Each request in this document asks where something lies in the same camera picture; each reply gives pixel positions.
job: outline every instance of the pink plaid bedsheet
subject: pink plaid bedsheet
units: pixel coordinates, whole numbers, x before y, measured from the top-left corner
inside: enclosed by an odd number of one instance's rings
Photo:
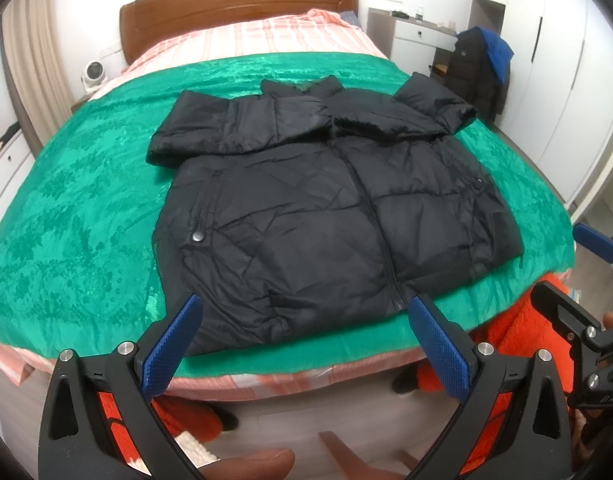
[[[359,27],[345,22],[336,12],[311,9],[298,16],[232,23],[160,41],[136,59],[123,75],[106,83],[93,99],[158,70],[272,52],[353,52],[385,57]]]
[[[271,52],[352,52],[384,57],[359,28],[335,12],[312,9],[300,16],[234,23],[189,32],[145,52],[124,73],[94,96],[102,97],[131,79],[184,64]],[[211,378],[174,378],[168,394],[205,400],[253,400],[295,394],[402,366],[423,358],[420,348],[378,354],[359,361],[293,374],[239,374]],[[0,369],[16,384],[33,370],[51,373],[55,359],[0,343]]]

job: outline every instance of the jacket pocket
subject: jacket pocket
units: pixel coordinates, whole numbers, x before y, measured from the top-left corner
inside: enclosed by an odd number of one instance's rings
[[[456,182],[461,182],[475,194],[480,194],[493,181],[486,168],[459,140],[444,137],[439,142],[441,144],[436,147],[435,152],[441,157]]]
[[[188,240],[192,247],[204,242],[209,234],[220,187],[220,180],[211,174],[210,178],[202,183],[201,189],[198,189],[189,222]]]

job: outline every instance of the wardrobe handle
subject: wardrobe handle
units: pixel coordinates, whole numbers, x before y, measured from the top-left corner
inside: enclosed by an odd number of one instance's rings
[[[533,47],[533,55],[531,56],[531,63],[535,60],[535,53],[537,52],[537,44],[540,42],[540,34],[542,33],[542,22],[544,21],[544,16],[540,16],[540,25],[537,28],[537,36],[535,37],[535,46]]]
[[[577,74],[579,73],[579,66],[582,63],[582,56],[584,55],[584,46],[586,45],[586,40],[582,40],[582,48],[579,50],[579,58],[577,59],[577,66],[575,67],[575,75],[573,76],[573,83],[571,83],[571,90],[575,86],[575,82],[577,81]]]

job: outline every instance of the drawer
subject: drawer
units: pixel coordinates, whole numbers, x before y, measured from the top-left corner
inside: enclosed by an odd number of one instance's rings
[[[29,145],[21,133],[11,144],[5,146],[0,155],[0,195],[29,153]]]
[[[20,164],[18,170],[13,173],[8,185],[4,188],[2,194],[0,195],[0,222],[4,217],[6,210],[11,205],[11,202],[13,202],[13,199],[20,189],[20,186],[28,176],[34,162],[35,159],[29,153],[29,155],[27,155],[27,157]]]
[[[411,75],[413,72],[419,72],[424,75],[430,75],[431,65],[435,58],[435,47],[417,43],[416,41],[401,40],[395,38],[391,49],[391,61],[402,72]]]
[[[443,48],[444,50],[448,50],[452,52],[455,50],[455,44],[457,43],[457,38],[455,36],[451,36],[450,34],[444,34],[444,32],[437,33],[437,47]]]
[[[395,23],[395,38],[415,41],[430,46],[437,46],[437,37],[440,33],[432,28],[421,27],[411,22],[397,20]]]

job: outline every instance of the black puffer jacket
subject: black puffer jacket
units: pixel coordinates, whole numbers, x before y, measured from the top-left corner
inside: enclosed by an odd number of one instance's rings
[[[444,85],[477,109],[479,118],[493,124],[504,111],[510,82],[510,64],[502,84],[486,53],[486,40],[480,28],[462,32],[448,62]]]
[[[414,74],[395,96],[265,81],[184,92],[148,161],[178,173],[154,245],[169,309],[198,294],[190,354],[394,316],[523,252],[487,171],[452,135],[474,109]]]

